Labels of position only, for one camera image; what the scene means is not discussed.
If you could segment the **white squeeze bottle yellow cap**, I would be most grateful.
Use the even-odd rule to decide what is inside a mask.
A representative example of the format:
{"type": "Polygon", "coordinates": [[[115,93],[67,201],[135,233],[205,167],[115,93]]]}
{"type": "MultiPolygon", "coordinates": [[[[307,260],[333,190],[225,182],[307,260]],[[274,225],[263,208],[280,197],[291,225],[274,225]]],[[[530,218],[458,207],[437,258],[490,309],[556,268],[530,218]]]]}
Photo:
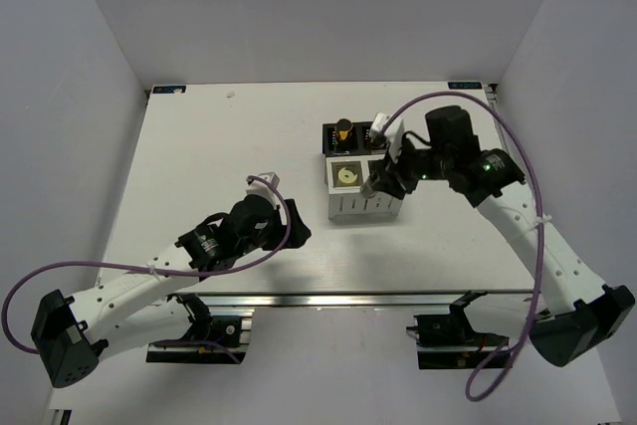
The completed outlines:
{"type": "Polygon", "coordinates": [[[336,169],[336,187],[350,187],[357,184],[357,170],[352,165],[340,165],[336,169]]]}

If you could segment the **tall dark sauce bottle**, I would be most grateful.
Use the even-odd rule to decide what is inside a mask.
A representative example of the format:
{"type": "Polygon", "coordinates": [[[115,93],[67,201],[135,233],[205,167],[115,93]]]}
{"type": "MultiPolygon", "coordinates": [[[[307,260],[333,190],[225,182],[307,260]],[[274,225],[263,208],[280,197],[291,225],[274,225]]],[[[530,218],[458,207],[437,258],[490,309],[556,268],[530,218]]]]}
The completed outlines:
{"type": "Polygon", "coordinates": [[[341,118],[334,127],[334,151],[345,154],[352,150],[353,123],[347,118],[341,118]]]}

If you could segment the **spice jar black lid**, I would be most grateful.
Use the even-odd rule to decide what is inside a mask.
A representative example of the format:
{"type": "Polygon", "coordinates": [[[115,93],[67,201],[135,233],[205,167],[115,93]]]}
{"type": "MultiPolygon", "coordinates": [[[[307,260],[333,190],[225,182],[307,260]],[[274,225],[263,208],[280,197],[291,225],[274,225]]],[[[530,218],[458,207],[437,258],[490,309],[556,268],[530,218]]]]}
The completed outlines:
{"type": "Polygon", "coordinates": [[[380,191],[380,178],[377,175],[369,175],[360,187],[360,194],[364,198],[371,198],[380,191]]]}

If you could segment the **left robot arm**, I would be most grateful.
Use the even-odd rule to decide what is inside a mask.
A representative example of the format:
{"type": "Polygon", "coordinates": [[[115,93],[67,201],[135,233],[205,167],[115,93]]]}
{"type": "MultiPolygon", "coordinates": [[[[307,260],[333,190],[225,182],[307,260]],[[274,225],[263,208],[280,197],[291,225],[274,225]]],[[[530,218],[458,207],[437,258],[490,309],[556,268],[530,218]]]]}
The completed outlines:
{"type": "Polygon", "coordinates": [[[296,203],[248,194],[228,213],[207,217],[180,236],[150,266],[152,273],[126,272],[97,287],[64,296],[55,290],[38,306],[31,338],[52,385],[68,387],[104,360],[157,342],[184,347],[236,346],[228,326],[216,319],[189,287],[208,273],[225,273],[255,251],[298,249],[312,232],[296,203]]]}

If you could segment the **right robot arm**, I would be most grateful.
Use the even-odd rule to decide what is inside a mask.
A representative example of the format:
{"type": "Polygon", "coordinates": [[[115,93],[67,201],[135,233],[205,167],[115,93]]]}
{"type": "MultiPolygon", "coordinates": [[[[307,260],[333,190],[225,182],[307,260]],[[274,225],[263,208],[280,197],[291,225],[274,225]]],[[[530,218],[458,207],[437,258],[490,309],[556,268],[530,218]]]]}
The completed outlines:
{"type": "Polygon", "coordinates": [[[486,150],[474,134],[469,114],[459,106],[426,113],[429,138],[417,148],[400,119],[379,113],[369,140],[386,149],[361,188],[364,195],[386,193],[398,200],[424,180],[439,180],[463,195],[502,235],[537,282],[548,315],[535,319],[531,344],[549,363],[564,367],[610,338],[634,308],[625,286],[611,287],[590,270],[537,211],[531,180],[503,150],[486,150]]]}

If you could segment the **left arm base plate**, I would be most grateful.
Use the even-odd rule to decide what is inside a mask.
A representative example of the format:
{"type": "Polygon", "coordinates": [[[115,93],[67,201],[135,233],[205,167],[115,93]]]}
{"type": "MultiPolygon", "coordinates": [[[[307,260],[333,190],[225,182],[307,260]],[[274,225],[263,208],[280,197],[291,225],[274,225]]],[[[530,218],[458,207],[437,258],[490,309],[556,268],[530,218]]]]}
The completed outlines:
{"type": "Polygon", "coordinates": [[[247,311],[234,314],[213,313],[207,335],[196,340],[193,334],[179,339],[181,345],[150,345],[147,363],[239,365],[248,351],[252,330],[252,315],[247,311]]]}

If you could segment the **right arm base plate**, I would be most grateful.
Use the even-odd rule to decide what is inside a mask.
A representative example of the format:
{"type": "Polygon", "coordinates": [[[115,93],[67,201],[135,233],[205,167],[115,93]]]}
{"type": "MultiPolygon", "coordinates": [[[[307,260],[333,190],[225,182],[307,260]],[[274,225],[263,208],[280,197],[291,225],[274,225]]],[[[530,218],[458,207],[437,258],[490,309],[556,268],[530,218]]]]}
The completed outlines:
{"type": "Polygon", "coordinates": [[[449,305],[443,314],[421,314],[406,333],[415,340],[421,370],[474,369],[493,351],[486,368],[502,369],[511,356],[509,339],[491,332],[475,331],[466,315],[487,292],[467,292],[449,305]]]}

